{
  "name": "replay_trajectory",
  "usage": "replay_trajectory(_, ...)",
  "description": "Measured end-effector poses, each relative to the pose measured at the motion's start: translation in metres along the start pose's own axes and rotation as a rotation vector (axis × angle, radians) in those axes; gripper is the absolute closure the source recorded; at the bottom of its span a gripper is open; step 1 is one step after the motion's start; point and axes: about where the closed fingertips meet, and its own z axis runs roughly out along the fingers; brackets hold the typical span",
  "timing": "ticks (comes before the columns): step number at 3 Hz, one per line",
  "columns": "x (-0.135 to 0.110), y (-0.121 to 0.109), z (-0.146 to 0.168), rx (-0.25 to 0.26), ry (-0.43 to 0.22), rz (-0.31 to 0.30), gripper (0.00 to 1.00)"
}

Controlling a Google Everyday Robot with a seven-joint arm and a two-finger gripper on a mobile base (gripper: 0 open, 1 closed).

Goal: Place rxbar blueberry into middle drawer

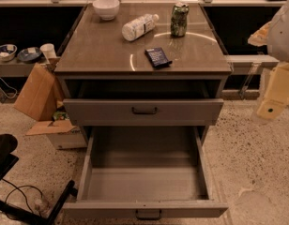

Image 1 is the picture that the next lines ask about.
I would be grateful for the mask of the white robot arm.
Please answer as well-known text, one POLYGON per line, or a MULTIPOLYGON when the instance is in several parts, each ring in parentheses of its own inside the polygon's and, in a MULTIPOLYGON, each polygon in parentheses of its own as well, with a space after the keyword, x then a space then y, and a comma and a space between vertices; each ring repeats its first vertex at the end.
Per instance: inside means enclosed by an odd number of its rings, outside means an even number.
POLYGON ((289 105, 289 0, 270 22, 250 35, 248 43, 266 45, 267 53, 279 61, 270 71, 266 91, 256 109, 258 117, 274 120, 289 105))

